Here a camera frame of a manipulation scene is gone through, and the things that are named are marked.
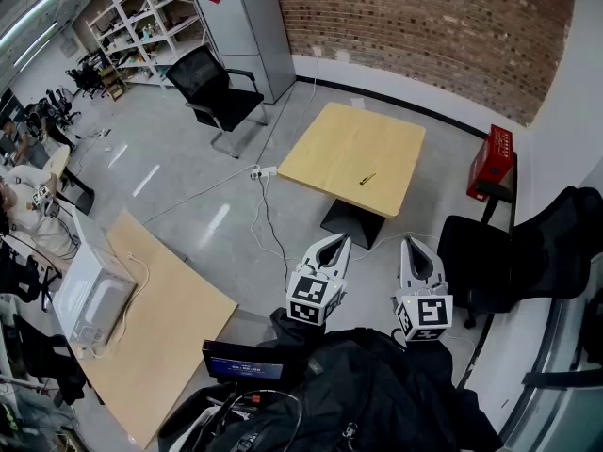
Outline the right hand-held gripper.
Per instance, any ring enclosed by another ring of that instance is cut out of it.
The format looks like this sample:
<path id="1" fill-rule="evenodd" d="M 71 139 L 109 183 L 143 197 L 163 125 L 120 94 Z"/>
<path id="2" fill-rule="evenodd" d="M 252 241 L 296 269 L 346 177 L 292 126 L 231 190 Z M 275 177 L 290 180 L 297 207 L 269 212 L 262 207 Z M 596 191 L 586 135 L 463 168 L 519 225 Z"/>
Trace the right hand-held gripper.
<path id="1" fill-rule="evenodd" d="M 452 326 L 453 297 L 448 294 L 441 258 L 424 242 L 405 237 L 400 244 L 400 289 L 395 315 L 405 341 L 437 341 Z"/>

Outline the white box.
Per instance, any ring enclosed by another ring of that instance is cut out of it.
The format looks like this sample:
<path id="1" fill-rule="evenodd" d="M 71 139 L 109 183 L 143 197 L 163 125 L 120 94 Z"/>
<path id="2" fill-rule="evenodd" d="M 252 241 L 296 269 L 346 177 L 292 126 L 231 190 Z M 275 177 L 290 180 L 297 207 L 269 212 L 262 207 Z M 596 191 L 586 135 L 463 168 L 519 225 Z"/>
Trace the white box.
<path id="1" fill-rule="evenodd" d="M 106 239 L 105 230 L 98 223 L 83 214 L 76 207 L 72 211 L 72 217 L 77 235 L 82 243 L 103 250 L 110 255 L 115 255 Z"/>

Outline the black office chair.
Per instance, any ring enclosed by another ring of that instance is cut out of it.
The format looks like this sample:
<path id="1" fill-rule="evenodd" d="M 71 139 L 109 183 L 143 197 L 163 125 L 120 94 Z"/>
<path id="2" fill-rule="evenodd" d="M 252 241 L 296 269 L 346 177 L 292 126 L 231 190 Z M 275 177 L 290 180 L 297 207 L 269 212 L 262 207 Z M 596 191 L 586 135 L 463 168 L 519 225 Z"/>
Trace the black office chair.
<path id="1" fill-rule="evenodd" d="M 453 303 L 467 310 L 468 329 L 478 314 L 506 314 L 521 300 L 578 297 L 601 252 L 603 195 L 575 186 L 509 232 L 449 216 L 437 249 Z"/>

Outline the white microwave oven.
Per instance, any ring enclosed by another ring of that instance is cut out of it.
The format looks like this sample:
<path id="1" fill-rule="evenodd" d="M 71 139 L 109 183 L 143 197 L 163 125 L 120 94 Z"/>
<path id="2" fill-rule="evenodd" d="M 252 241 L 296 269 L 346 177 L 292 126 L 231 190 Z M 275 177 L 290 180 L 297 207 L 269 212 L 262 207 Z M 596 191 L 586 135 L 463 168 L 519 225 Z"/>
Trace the white microwave oven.
<path id="1" fill-rule="evenodd" d="M 135 287 L 113 254 L 81 244 L 53 298 L 67 340 L 81 347 L 103 346 Z"/>

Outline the square wooden table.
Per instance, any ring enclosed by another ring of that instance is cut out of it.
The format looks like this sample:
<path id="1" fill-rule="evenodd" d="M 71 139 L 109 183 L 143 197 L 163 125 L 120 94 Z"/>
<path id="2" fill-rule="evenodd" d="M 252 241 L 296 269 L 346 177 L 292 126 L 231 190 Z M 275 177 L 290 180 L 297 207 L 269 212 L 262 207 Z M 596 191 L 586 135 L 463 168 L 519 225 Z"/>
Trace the square wooden table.
<path id="1" fill-rule="evenodd" d="M 300 137 L 278 175 L 384 218 L 395 218 L 426 129 L 376 112 L 328 103 Z M 376 175 L 365 185 L 359 182 Z"/>

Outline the black equipment bag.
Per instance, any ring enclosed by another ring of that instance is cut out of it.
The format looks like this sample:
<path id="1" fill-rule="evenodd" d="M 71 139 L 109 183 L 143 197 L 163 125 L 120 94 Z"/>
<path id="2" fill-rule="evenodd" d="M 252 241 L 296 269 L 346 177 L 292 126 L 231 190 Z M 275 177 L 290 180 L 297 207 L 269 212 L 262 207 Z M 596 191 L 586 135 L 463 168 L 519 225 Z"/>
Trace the black equipment bag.
<path id="1" fill-rule="evenodd" d="M 187 398 L 157 432 L 159 452 L 201 452 L 227 422 L 246 420 L 252 412 L 278 398 L 294 406 L 302 417 L 301 402 L 293 395 L 268 389 L 243 393 L 234 383 L 203 388 Z"/>

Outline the white metal shelf unit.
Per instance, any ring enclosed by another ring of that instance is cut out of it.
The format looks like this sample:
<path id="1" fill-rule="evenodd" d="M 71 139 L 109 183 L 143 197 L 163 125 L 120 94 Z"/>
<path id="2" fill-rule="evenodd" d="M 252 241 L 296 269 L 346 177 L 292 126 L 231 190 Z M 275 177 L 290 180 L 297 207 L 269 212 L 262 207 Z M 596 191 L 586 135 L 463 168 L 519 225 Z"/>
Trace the white metal shelf unit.
<path id="1" fill-rule="evenodd" d="M 197 0 L 109 0 L 87 27 L 127 85 L 166 89 L 171 65 L 213 44 Z"/>

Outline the black table base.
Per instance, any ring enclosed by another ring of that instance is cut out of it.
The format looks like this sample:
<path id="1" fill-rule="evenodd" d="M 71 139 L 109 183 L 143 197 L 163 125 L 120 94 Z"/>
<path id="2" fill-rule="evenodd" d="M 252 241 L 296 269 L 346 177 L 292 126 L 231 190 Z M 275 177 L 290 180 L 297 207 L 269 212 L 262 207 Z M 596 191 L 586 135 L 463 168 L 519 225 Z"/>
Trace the black table base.
<path id="1" fill-rule="evenodd" d="M 332 234 L 347 234 L 352 242 L 370 250 L 385 218 L 353 204 L 335 200 L 320 227 Z"/>

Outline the person's black jacket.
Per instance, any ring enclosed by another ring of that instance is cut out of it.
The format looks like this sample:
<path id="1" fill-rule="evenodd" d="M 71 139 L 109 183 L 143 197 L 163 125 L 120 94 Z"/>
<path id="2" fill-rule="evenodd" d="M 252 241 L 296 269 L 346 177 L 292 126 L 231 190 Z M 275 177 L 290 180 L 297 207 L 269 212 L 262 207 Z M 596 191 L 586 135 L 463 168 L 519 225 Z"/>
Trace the person's black jacket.
<path id="1" fill-rule="evenodd" d="M 405 354 L 406 345 L 367 328 L 326 331 L 311 347 L 274 350 L 279 380 L 215 379 L 281 398 L 246 420 L 227 422 L 201 452 L 498 452 L 502 441 L 475 392 L 445 389 Z"/>

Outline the black mesh visitor chair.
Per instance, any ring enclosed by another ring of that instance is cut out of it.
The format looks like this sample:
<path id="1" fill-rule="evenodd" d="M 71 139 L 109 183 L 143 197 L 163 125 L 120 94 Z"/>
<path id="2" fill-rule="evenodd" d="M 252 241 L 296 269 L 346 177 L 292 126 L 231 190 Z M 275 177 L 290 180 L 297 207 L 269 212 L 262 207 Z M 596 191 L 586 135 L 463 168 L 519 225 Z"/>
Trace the black mesh visitor chair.
<path id="1" fill-rule="evenodd" d="M 264 95 L 259 91 L 253 73 L 223 67 L 204 44 L 180 57 L 166 71 L 166 78 L 185 98 L 197 122 L 217 130 L 210 140 L 219 152 L 239 158 L 228 135 L 259 108 L 260 125 L 268 125 Z"/>

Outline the black chest screen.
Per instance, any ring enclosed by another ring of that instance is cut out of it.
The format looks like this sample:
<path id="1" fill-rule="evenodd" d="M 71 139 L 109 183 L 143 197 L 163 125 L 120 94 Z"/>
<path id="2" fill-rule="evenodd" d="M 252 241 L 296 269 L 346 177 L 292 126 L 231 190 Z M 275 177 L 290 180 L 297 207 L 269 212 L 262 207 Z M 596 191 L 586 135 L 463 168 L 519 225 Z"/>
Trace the black chest screen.
<path id="1" fill-rule="evenodd" d="M 210 377 L 221 380 L 279 380 L 285 361 L 268 348 L 205 340 L 204 363 Z"/>

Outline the large wooden desk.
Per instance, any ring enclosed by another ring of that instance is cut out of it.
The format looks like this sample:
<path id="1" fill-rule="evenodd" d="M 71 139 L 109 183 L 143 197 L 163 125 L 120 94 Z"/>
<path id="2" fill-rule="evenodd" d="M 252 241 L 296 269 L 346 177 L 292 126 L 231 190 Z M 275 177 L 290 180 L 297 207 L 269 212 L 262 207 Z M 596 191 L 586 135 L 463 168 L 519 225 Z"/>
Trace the large wooden desk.
<path id="1" fill-rule="evenodd" d="M 108 229 L 119 261 L 142 285 L 109 350 L 80 364 L 118 423 L 146 448 L 203 362 L 236 303 L 184 263 L 127 210 Z"/>

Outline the grey metal cabinet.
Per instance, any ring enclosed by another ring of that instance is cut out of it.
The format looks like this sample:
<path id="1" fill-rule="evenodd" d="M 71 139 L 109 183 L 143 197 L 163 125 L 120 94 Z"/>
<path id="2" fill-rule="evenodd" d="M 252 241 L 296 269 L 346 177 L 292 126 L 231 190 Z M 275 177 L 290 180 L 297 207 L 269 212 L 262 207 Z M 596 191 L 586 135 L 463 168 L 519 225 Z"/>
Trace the grey metal cabinet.
<path id="1" fill-rule="evenodd" d="M 275 104 L 296 80 L 279 0 L 197 0 L 223 66 L 253 73 Z"/>

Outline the person's right forearm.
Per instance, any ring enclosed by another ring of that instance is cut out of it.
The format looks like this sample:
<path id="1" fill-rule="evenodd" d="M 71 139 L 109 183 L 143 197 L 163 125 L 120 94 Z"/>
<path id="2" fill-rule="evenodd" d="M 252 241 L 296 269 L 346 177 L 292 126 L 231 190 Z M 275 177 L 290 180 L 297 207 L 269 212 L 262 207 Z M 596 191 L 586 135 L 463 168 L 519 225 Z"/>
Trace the person's right forearm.
<path id="1" fill-rule="evenodd" d="M 410 342 L 406 345 L 405 354 L 438 386 L 454 388 L 452 355 L 442 342 Z"/>

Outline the round wooden table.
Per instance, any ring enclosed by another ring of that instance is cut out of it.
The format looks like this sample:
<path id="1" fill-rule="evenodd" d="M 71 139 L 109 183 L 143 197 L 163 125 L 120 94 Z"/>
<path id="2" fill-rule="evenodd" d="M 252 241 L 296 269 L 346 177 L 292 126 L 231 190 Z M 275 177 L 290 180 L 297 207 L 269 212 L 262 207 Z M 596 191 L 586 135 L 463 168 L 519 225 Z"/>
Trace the round wooden table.
<path id="1" fill-rule="evenodd" d="M 43 169 L 55 174 L 58 179 L 66 178 L 71 185 L 78 186 L 82 190 L 82 194 L 74 203 L 74 206 L 88 216 L 94 205 L 95 191 L 68 169 L 69 160 L 70 148 L 67 145 L 62 145 L 50 156 Z"/>

